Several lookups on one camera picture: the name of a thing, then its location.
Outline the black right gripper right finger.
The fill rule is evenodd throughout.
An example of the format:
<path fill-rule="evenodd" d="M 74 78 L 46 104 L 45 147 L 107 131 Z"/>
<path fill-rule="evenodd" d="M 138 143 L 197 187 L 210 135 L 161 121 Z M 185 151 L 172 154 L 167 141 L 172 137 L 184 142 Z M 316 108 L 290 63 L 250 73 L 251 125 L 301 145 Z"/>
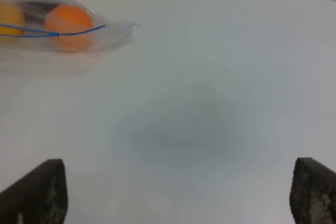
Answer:
<path fill-rule="evenodd" d="M 289 205 L 295 223 L 335 223 L 335 172 L 313 158 L 298 158 Z"/>

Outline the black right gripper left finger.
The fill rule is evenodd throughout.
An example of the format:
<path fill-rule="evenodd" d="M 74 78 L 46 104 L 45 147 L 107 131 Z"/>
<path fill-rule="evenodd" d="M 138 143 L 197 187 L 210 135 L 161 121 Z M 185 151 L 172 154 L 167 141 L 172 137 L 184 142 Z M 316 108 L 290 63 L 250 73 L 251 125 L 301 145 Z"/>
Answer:
<path fill-rule="evenodd" d="M 64 223 L 67 211 L 61 159 L 46 160 L 1 192 L 1 223 Z"/>

